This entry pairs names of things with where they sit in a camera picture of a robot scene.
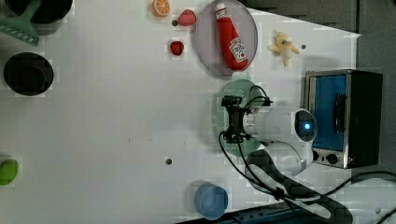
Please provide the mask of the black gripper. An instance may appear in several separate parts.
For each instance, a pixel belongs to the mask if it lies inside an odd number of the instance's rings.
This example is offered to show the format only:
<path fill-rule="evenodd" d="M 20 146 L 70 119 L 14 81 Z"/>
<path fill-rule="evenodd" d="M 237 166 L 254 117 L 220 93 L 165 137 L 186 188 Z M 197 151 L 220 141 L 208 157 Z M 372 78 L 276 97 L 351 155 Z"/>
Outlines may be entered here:
<path fill-rule="evenodd" d="M 228 144 L 242 143 L 251 138 L 243 126 L 243 117 L 248 110 L 241 107 L 241 103 L 242 98 L 239 96 L 225 95 L 221 100 L 221 106 L 228 113 L 229 126 L 224 134 L 224 139 Z"/>

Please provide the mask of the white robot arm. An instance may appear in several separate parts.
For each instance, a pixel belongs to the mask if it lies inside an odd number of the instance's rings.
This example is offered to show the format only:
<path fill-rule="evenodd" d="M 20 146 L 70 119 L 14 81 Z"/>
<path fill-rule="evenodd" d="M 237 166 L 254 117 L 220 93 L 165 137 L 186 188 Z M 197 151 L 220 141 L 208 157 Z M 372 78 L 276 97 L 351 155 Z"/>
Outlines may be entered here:
<path fill-rule="evenodd" d="M 327 224 L 352 224 L 354 217 L 343 203 L 296 178 L 313 162 L 312 144 L 318 128 L 315 117 L 303 108 L 272 106 L 265 96 L 246 104 L 242 101 L 239 96 L 222 98 L 220 106 L 226 109 L 229 126 L 219 134 L 219 142 L 241 148 L 243 142 L 254 140 L 263 148 L 239 153 L 244 164 L 239 174 L 275 199 Z"/>

